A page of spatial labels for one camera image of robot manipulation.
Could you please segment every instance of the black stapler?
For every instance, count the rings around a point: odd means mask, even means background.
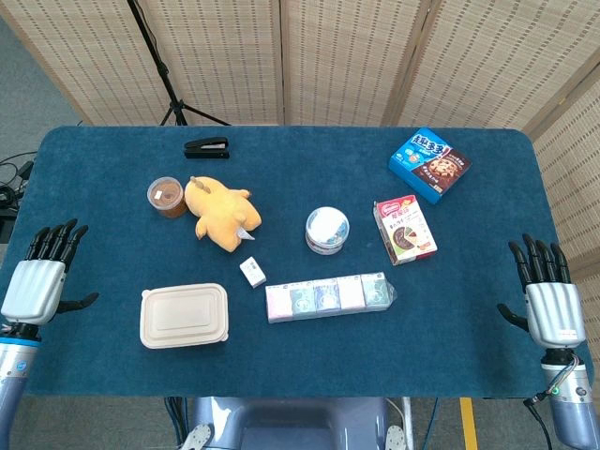
[[[205,138],[186,142],[186,158],[229,158],[227,138]]]

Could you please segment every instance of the blue snack box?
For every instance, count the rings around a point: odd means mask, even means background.
[[[429,128],[420,128],[392,155],[388,167],[430,203],[437,203],[471,162]]]

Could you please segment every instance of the gray floor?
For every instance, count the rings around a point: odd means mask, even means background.
[[[2,20],[0,57],[3,61],[0,65],[0,159],[37,150],[48,130],[79,122],[77,114]],[[8,168],[0,168],[0,181],[11,174]],[[0,247],[0,261],[4,251]],[[432,399],[413,401],[418,448],[425,436],[432,405]],[[474,411],[479,448],[546,449],[541,429],[519,400],[476,400]],[[540,406],[540,413],[551,428],[547,404]],[[397,421],[395,413],[391,414],[392,420]],[[552,430],[550,434],[556,442]],[[13,427],[12,448],[158,449],[175,446],[169,418],[158,397],[26,397]],[[464,448],[457,400],[442,400],[428,448]],[[554,448],[566,447],[555,443]]]

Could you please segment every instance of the round plastic container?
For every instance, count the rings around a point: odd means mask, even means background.
[[[188,210],[183,188],[170,176],[153,181],[147,195],[150,204],[167,218],[178,218]]]
[[[307,219],[308,247],[320,255],[333,255],[341,250],[348,239],[350,222],[331,206],[315,209]]]
[[[215,283],[142,292],[140,340],[149,349],[227,340],[227,293]]]

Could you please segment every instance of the white food container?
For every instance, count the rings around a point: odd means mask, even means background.
[[[350,223],[344,213],[331,206],[315,209],[307,219],[308,247],[320,255],[338,253],[348,239]]]
[[[227,340],[227,293],[215,283],[142,292],[140,340],[149,349]]]

